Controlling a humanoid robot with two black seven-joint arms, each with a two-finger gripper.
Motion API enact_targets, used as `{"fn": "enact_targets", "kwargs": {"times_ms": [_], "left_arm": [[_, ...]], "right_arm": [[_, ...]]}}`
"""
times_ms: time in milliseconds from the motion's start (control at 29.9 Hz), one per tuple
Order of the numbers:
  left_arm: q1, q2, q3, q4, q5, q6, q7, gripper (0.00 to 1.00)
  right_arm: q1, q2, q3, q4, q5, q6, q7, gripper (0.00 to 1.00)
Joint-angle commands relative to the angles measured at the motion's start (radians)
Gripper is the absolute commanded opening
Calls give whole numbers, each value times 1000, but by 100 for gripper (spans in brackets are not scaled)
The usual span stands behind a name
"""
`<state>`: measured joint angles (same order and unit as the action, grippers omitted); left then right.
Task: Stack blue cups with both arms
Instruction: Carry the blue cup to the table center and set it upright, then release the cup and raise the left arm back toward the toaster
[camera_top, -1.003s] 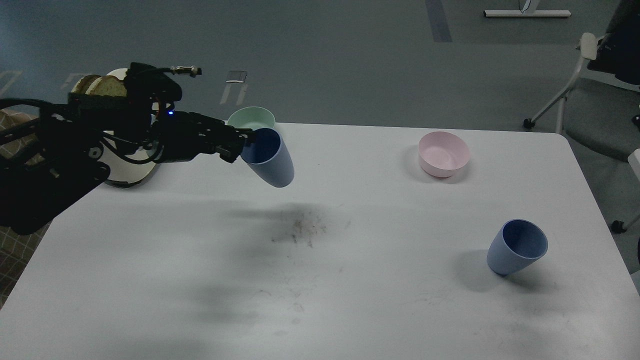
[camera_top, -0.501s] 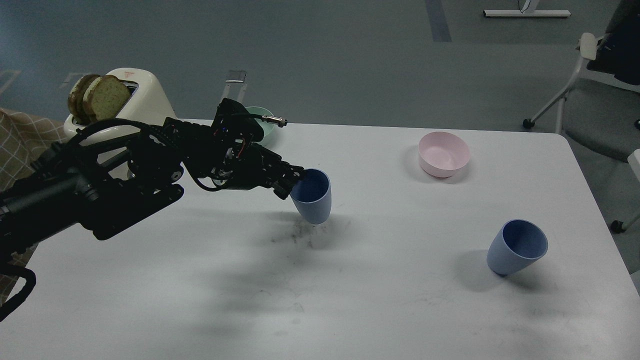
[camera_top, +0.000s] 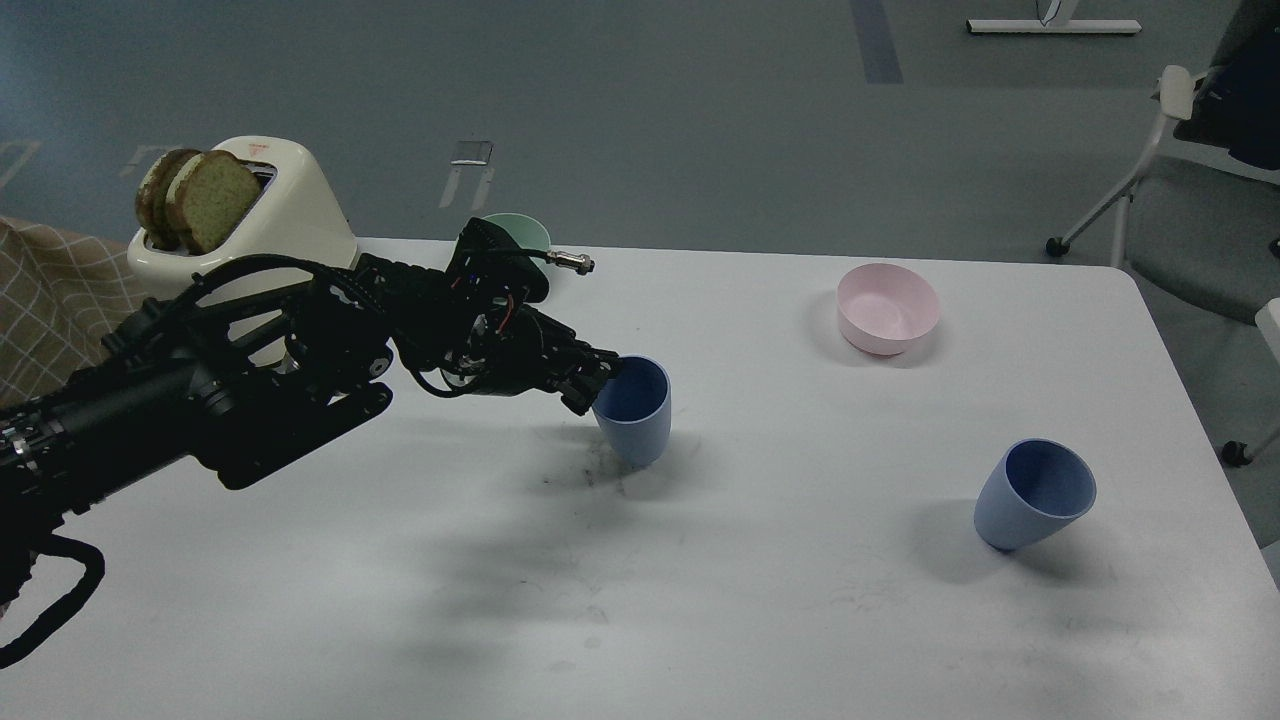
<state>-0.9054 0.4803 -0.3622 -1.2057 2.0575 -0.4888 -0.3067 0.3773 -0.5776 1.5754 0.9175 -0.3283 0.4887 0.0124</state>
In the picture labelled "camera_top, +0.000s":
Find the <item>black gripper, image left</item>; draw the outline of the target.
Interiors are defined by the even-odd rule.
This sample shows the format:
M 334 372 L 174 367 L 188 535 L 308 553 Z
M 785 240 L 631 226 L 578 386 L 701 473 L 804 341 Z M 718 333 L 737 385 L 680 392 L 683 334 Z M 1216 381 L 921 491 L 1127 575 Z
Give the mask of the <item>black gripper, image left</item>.
M 458 395 L 516 396 L 529 389 L 559 395 L 584 416 L 612 377 L 621 356 L 577 338 L 566 324 L 539 311 L 550 283 L 544 265 L 580 275 L 586 255 L 520 247 L 499 225 L 472 218 L 445 268 L 451 342 L 442 377 Z

